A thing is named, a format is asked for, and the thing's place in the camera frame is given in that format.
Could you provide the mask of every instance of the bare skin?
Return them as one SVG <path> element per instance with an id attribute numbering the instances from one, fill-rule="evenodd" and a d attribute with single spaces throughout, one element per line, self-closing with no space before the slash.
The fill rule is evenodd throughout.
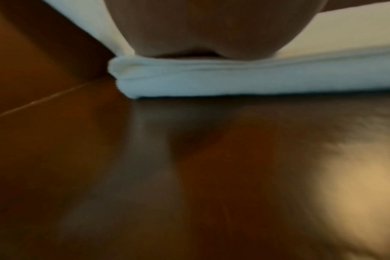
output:
<path id="1" fill-rule="evenodd" d="M 382 1 L 330 0 L 327 9 Z M 328 0 L 105 2 L 121 33 L 142 56 L 217 54 L 234 60 L 257 60 L 288 44 Z"/>

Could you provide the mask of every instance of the brown floor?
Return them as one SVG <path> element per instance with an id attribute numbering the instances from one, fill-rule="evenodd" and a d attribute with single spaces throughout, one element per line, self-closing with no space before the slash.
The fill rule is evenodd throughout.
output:
<path id="1" fill-rule="evenodd" d="M 104 78 L 0 116 L 0 260 L 388 256 L 388 226 L 390 93 L 131 101 Z"/>

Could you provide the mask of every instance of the white towel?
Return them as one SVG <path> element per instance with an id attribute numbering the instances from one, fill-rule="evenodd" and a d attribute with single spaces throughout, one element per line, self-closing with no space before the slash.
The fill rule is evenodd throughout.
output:
<path id="1" fill-rule="evenodd" d="M 390 2 L 318 14 L 274 57 L 241 62 L 138 57 L 103 0 L 45 1 L 117 55 L 109 72 L 130 98 L 390 88 Z"/>

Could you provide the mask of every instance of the person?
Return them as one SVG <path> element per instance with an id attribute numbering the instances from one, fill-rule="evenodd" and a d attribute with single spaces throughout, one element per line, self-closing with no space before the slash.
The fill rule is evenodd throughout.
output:
<path id="1" fill-rule="evenodd" d="M 115 24 L 146 57 L 266 58 L 322 10 L 388 0 L 105 0 Z"/>

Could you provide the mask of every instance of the grout line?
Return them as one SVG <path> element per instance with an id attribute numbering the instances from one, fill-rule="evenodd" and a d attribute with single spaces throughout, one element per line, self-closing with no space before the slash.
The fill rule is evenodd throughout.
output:
<path id="1" fill-rule="evenodd" d="M 65 95 L 65 94 L 68 94 L 68 93 L 70 93 L 70 92 L 76 91 L 76 90 L 78 90 L 78 89 L 80 89 L 80 88 L 83 88 L 83 87 L 85 87 L 85 86 L 87 86 L 87 85 L 90 85 L 90 84 L 92 84 L 92 83 L 95 83 L 95 82 L 97 82 L 97 81 L 103 80 L 104 78 L 107 78 L 107 77 L 108 77 L 108 76 L 103 76 L 103 77 L 101 77 L 101 78 L 94 79 L 94 80 L 92 80 L 92 81 L 86 82 L 86 83 L 84 83 L 84 84 L 81 84 L 81 85 L 79 85 L 79 86 L 73 87 L 73 88 L 71 88 L 71 89 L 64 90 L 64 91 L 61 91 L 61 92 L 52 94 L 52 95 L 50 95 L 50 96 L 47 96 L 47 97 L 38 99 L 38 100 L 36 100 L 36 101 L 32 101 L 31 103 L 28 103 L 28 104 L 26 104 L 26 105 L 22 105 L 22 106 L 20 106 L 20 107 L 13 108 L 13 109 L 11 109 L 11 110 L 2 112 L 2 113 L 0 113 L 0 118 L 1 118 L 1 117 L 4 117 L 4 116 L 7 116 L 7 115 L 9 115 L 9 114 L 13 114 L 13 113 L 15 113 L 15 112 L 24 110 L 24 109 L 26 109 L 26 108 L 30 108 L 30 107 L 32 107 L 32 106 L 34 106 L 34 105 L 41 104 L 41 103 L 44 103 L 44 102 L 48 102 L 48 101 L 50 101 L 50 100 L 52 100 L 52 99 L 55 99 L 55 98 L 58 98 L 58 97 L 60 97 L 60 96 Z"/>

